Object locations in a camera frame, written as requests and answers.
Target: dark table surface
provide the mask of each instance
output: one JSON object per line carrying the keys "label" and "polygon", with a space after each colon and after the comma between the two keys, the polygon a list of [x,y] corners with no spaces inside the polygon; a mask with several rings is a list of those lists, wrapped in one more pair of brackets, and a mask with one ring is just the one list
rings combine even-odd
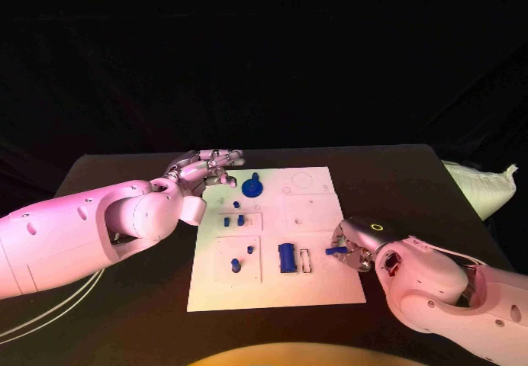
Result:
{"label": "dark table surface", "polygon": [[[57,196],[131,179],[150,180],[177,155],[83,156]],[[510,269],[427,146],[248,150],[245,158],[241,169],[327,166],[344,217],[392,221],[435,246]],[[0,364],[181,365],[271,342],[352,345],[430,365],[489,364],[450,340],[398,322],[373,272],[359,274],[362,304],[187,313],[194,241],[196,227],[180,222],[157,246],[106,269],[89,295],[57,321],[0,345]],[[0,301],[1,330],[39,315],[83,281]]]}

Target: circular cutout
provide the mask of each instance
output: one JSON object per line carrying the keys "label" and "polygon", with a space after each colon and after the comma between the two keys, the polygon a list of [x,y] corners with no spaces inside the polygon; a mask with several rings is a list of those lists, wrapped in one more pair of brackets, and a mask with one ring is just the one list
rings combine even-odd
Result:
{"label": "circular cutout", "polygon": [[313,184],[313,178],[311,175],[307,173],[297,173],[291,177],[291,183],[297,188],[305,189],[311,187]]}

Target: robotic hand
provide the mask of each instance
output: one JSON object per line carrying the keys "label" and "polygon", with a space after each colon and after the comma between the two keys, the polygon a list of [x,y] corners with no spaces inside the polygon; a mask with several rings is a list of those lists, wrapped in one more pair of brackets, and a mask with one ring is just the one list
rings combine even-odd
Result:
{"label": "robotic hand", "polygon": [[163,178],[39,202],[0,219],[0,299],[62,286],[150,248],[178,220],[199,225],[207,185],[236,186],[223,170],[242,151],[190,151]]}
{"label": "robotic hand", "polygon": [[[331,247],[340,241],[347,252],[333,256],[357,271],[375,264],[388,307],[411,329],[447,337],[496,364],[526,364],[528,276],[398,235],[379,220],[343,220]],[[474,264],[458,266],[441,252]]]}

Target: white puzzle board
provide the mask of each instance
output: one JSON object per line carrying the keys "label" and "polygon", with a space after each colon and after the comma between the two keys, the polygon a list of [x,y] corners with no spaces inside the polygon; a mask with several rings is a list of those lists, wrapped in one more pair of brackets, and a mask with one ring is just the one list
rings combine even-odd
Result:
{"label": "white puzzle board", "polygon": [[[254,172],[264,190],[249,198],[241,187]],[[187,311],[363,303],[357,272],[324,254],[343,220],[327,167],[229,174],[238,187],[216,185],[203,193],[206,212],[197,228]],[[295,273],[279,273],[278,245],[285,242],[294,244]],[[303,273],[301,249],[307,249],[311,273]],[[233,258],[238,273],[230,268]]]}

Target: black background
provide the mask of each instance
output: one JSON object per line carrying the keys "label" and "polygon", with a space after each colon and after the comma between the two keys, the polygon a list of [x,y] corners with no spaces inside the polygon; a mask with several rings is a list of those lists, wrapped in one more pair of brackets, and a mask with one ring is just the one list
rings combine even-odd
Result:
{"label": "black background", "polygon": [[520,7],[14,6],[0,15],[1,214],[53,196],[83,154],[428,143],[483,170],[520,166],[487,225],[525,270]]}

